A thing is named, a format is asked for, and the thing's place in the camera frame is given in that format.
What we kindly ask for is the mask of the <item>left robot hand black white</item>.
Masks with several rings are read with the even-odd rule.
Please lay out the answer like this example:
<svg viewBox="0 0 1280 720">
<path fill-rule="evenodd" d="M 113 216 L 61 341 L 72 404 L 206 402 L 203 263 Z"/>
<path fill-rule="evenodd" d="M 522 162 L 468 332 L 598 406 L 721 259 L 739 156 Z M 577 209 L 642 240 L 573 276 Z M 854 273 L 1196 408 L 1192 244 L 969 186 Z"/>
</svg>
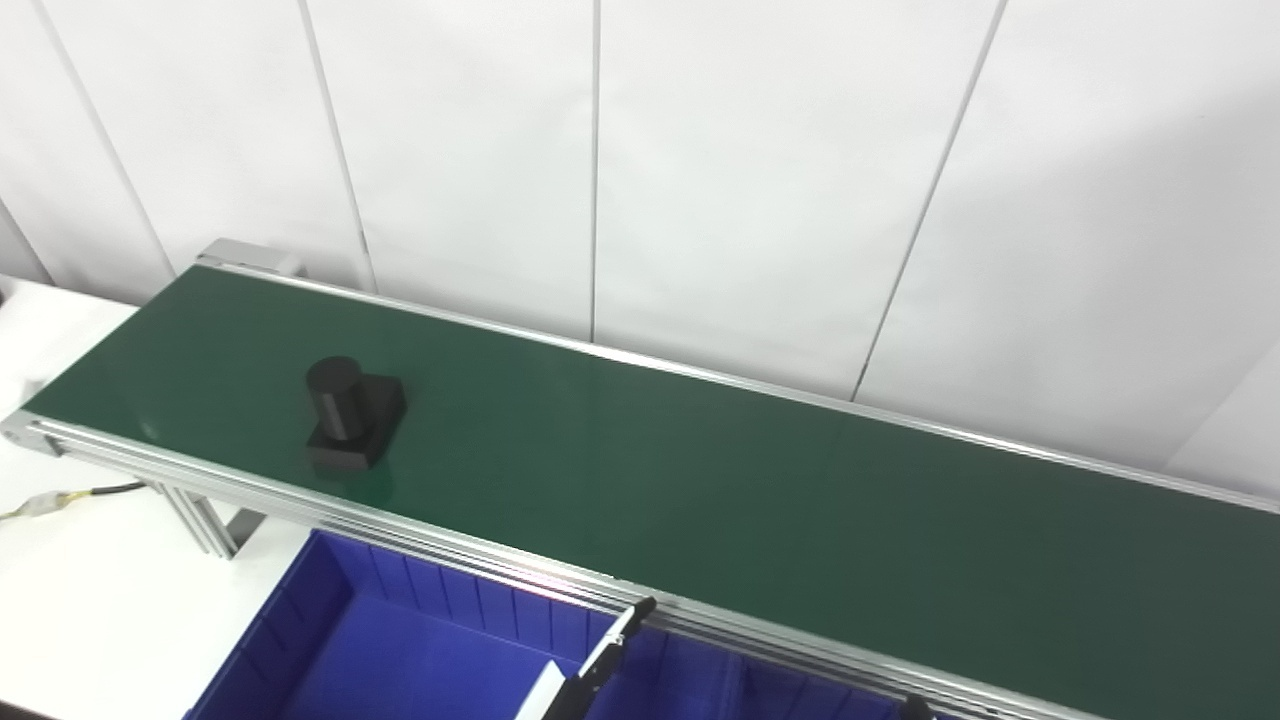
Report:
<svg viewBox="0 0 1280 720">
<path fill-rule="evenodd" d="M 517 719 L 584 719 L 603 685 L 614 675 L 626 644 L 655 610 L 657 598 L 644 597 L 618 615 L 572 675 L 549 661 L 521 702 Z"/>
</svg>

